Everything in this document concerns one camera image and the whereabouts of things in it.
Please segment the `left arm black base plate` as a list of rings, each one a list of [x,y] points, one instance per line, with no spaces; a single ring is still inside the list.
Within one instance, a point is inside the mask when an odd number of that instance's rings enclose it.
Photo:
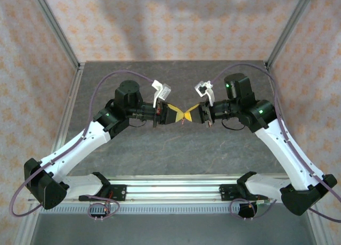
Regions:
[[[95,196],[104,198],[104,200],[125,201],[126,190],[127,186],[124,184],[109,184],[104,185]]]

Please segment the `small green circuit board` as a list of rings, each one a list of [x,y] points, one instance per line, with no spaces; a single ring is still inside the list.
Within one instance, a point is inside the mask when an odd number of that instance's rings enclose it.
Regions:
[[[278,201],[276,199],[260,199],[255,201],[257,205],[272,205],[274,203],[277,203]]]

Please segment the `black connector block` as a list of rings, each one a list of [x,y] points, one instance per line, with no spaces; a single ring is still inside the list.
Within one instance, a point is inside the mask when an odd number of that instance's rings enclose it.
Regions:
[[[238,215],[242,218],[254,218],[257,213],[257,204],[252,202],[248,203],[240,203],[239,204],[239,212]]]
[[[118,203],[93,203],[88,207],[88,216],[95,221],[103,221],[112,217],[120,210],[120,204]]]

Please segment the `aluminium frame post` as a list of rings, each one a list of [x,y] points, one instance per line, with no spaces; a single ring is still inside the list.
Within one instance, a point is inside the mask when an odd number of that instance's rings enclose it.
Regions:
[[[34,0],[37,3],[37,6],[41,10],[44,19],[46,20],[48,26],[51,28],[52,33],[54,34],[57,42],[60,44],[64,54],[67,59],[71,63],[71,65],[78,70],[80,67],[80,61],[76,57],[65,33],[63,32],[56,16],[53,14],[53,11],[48,4],[47,0]]]
[[[291,33],[295,29],[296,25],[298,24],[301,16],[303,15],[304,11],[306,10],[307,6],[309,5],[311,0],[298,0],[291,16],[289,17],[281,35],[279,36],[271,54],[269,55],[268,59],[264,62],[264,65],[268,71],[271,70],[272,66],[274,65],[277,57],[281,53],[283,47],[285,46],[288,38],[290,37]]]

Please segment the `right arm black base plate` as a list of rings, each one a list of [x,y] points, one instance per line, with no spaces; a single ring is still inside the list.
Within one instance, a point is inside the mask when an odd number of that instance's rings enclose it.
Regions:
[[[221,184],[219,186],[219,192],[222,201],[232,201],[240,198],[240,193],[236,184]]]

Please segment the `lower aluminium frame bar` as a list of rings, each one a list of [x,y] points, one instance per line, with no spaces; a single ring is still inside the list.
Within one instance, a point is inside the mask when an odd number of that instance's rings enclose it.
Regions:
[[[15,239],[14,245],[30,245],[36,223],[38,220],[40,209],[35,210],[33,213],[24,216],[19,227],[17,237]]]
[[[307,211],[307,215],[310,220],[312,232],[316,241],[316,245],[324,245],[324,235],[321,227],[321,223],[319,220],[319,216],[312,212],[311,210]]]

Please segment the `wide aluminium base rail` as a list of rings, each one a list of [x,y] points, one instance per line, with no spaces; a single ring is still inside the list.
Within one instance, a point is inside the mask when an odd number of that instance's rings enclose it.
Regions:
[[[312,175],[291,177],[287,179],[271,178],[266,175],[248,172],[237,180],[230,180],[223,184],[236,184],[240,193],[240,198],[246,200],[276,199],[280,200],[285,189],[295,192],[307,192],[317,185],[317,180]],[[88,200],[93,197],[95,200],[104,198],[96,197],[104,185],[114,183],[105,178],[99,172],[93,172],[86,176],[66,176],[62,181],[57,182],[49,174],[40,173],[26,184],[27,189],[42,204],[45,209],[50,209],[58,205],[65,198],[78,198],[80,201]],[[217,184],[209,184],[203,181],[202,184],[191,184],[182,179],[175,180],[156,180],[148,181],[145,185],[142,183],[134,184],[130,189],[128,184],[126,197],[128,193],[189,193],[189,192],[219,192]]]

